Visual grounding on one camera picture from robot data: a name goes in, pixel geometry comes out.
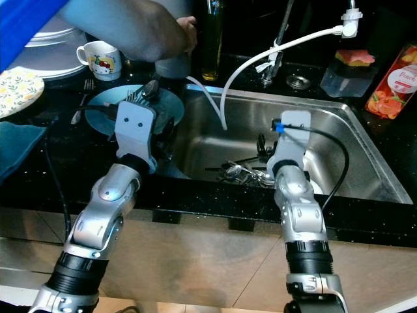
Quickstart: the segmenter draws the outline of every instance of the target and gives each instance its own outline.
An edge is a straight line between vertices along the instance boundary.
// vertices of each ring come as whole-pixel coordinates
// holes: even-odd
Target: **sink basin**
[[[222,89],[208,87],[220,102]],[[273,146],[278,135],[270,131],[271,120],[285,110],[307,110],[311,127],[339,138],[350,156],[347,176],[338,196],[369,200],[412,203],[382,155],[351,109],[339,102],[283,97],[264,93],[230,90],[226,100],[228,130],[220,121],[208,100],[196,86],[184,91],[184,119],[172,143],[173,160],[179,173],[190,179],[217,181],[219,169],[226,160],[242,160],[257,156],[257,137],[266,138]],[[304,155],[305,170],[324,194],[330,193],[343,169],[343,153],[328,138],[311,134]],[[265,168],[259,161],[252,167]]]

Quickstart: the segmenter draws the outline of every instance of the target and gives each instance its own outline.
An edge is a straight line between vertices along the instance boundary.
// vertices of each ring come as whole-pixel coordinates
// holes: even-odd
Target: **blue plate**
[[[128,92],[135,91],[142,85],[124,85],[99,93],[88,103],[89,106],[105,106],[106,102],[118,103],[126,98]],[[166,123],[173,117],[177,125],[184,116],[184,105],[179,97],[166,89],[159,89],[158,98],[149,105],[158,114],[154,123],[154,134],[160,134]],[[110,136],[115,130],[115,121],[108,119],[105,113],[96,110],[86,110],[85,118],[98,132]]]

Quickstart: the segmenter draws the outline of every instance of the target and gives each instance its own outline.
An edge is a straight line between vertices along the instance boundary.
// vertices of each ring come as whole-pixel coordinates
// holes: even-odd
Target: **black cable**
[[[310,127],[299,127],[299,126],[293,126],[293,125],[283,125],[284,128],[290,128],[290,129],[298,129],[298,130],[305,130],[307,132],[314,132],[316,134],[322,135],[324,137],[327,137],[328,139],[332,140],[334,143],[336,143],[340,149],[343,151],[343,155],[345,156],[345,165],[343,166],[343,171],[340,175],[339,180],[337,181],[336,185],[334,186],[331,193],[328,195],[326,201],[322,205],[321,209],[324,210],[324,208],[327,206],[328,202],[332,199],[334,194],[338,191],[340,185],[342,184],[343,180],[346,177],[347,170],[349,169],[349,152],[347,151],[345,145],[338,140],[335,136],[328,134],[327,132],[323,132],[321,130],[310,128]]]
[[[50,172],[52,174],[53,177],[53,181],[55,183],[55,186],[57,187],[58,193],[59,193],[59,197],[61,198],[61,203],[63,205],[63,213],[64,213],[64,220],[65,220],[65,239],[68,239],[69,235],[70,235],[70,231],[71,231],[71,216],[70,213],[68,211],[68,203],[66,201],[64,192],[62,190],[61,187],[61,183],[59,182],[57,173],[52,165],[52,161],[50,158],[50,153],[49,153],[49,142],[50,142],[50,133],[51,133],[51,128],[58,122],[60,116],[62,116],[63,114],[66,113],[72,113],[72,112],[76,112],[76,111],[85,111],[85,110],[98,110],[101,112],[106,112],[107,109],[105,107],[101,107],[101,106],[84,106],[82,108],[77,108],[77,109],[73,109],[73,110],[69,110],[66,111],[62,114],[60,114],[58,117],[56,117],[51,124],[49,125],[49,127],[46,129],[45,131],[45,135],[44,135],[44,150],[45,150],[45,157],[46,157],[46,161],[48,163],[48,167],[50,169]]]

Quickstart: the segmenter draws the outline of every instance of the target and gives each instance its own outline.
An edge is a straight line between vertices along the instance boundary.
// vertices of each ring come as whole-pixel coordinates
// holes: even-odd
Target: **utensil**
[[[233,166],[239,165],[235,162],[232,162],[230,160],[227,161],[228,164]],[[248,172],[249,174],[253,175],[256,179],[259,180],[259,182],[261,182],[262,184],[268,185],[268,186],[273,186],[275,181],[273,180],[273,178],[271,178],[269,176],[269,174],[265,174],[263,171],[259,171],[259,170],[249,170],[244,166],[239,165],[243,171]]]
[[[245,175],[245,177],[243,177],[243,179],[242,179],[242,181],[240,182],[240,184],[243,186],[243,185],[248,185],[250,182],[251,182],[251,180],[253,179],[253,175],[252,174],[249,174],[249,173],[247,173],[246,175]]]
[[[141,92],[141,99],[139,100],[138,104],[142,103],[142,100],[145,102],[151,102],[156,99],[159,92],[159,82],[157,80],[151,80],[149,83],[143,86],[143,90]]]
[[[124,98],[124,101],[128,102],[135,102],[137,97],[139,96],[139,93],[142,91],[142,89],[145,87],[145,85],[142,85],[141,87],[137,88],[135,91],[131,91],[128,89],[126,98]]]
[[[240,173],[242,173],[242,169],[243,167],[241,165],[232,165],[225,171],[224,177],[227,180],[234,181],[240,175]]]
[[[92,90],[94,90],[94,80],[91,78],[87,78],[84,82],[84,95],[79,104],[79,107],[82,107],[84,105],[85,99],[87,98],[87,96],[91,94]],[[81,121],[81,110],[78,110],[71,118],[71,125],[76,125],[79,123],[79,121]]]

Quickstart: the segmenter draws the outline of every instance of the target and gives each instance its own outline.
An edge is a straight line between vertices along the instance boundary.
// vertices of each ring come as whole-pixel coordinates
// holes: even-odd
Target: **silver robot arm segment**
[[[154,110],[120,102],[115,126],[119,162],[91,190],[55,264],[29,313],[91,313],[98,287],[123,227],[133,209],[141,178],[155,171],[150,137]]]
[[[286,111],[281,116],[282,124],[293,126],[309,127],[310,120],[309,112],[302,111]],[[274,199],[281,210],[290,270],[287,290],[293,301],[284,313],[348,313],[340,279],[333,273],[323,213],[302,170],[309,134],[301,132],[282,134],[267,164],[275,177]]]

